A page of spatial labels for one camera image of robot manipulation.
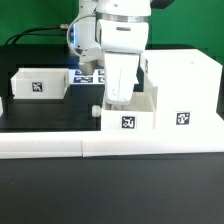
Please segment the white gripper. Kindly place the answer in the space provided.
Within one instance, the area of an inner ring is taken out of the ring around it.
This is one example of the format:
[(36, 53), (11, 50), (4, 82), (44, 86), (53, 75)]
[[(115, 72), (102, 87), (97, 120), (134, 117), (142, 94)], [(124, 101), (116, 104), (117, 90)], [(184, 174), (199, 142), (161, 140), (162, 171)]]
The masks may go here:
[(96, 39), (103, 52), (105, 98), (109, 104), (130, 103), (148, 31), (147, 22), (97, 21)]

